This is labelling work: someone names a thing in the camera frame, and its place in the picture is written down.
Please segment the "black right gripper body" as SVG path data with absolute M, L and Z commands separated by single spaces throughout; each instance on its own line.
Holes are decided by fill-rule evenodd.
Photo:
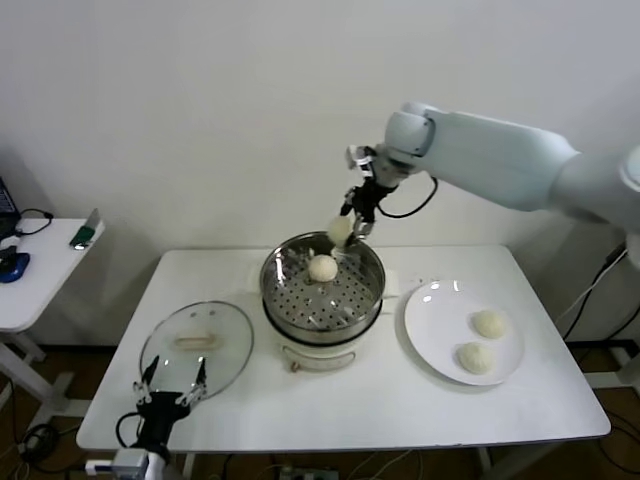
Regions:
M 352 207 L 361 220 L 374 220 L 375 209 L 378 204 L 397 187 L 386 187 L 377 183 L 371 177 L 367 177 L 361 186 L 354 188 Z

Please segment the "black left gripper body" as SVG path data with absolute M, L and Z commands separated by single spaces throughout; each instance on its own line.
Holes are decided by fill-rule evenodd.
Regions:
M 166 450 L 174 424 L 191 413 L 179 392 L 152 392 L 136 410 L 143 422 L 134 446 L 144 450 Z

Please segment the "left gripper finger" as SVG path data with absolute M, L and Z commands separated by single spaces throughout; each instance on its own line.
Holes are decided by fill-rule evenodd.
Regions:
M 182 396 L 180 404 L 197 404 L 206 396 L 206 358 L 198 360 L 198 371 L 191 389 Z
M 151 402 L 150 384 L 153 380 L 158 363 L 159 356 L 156 355 L 151 363 L 143 370 L 141 378 L 133 383 L 133 391 L 137 405 Z

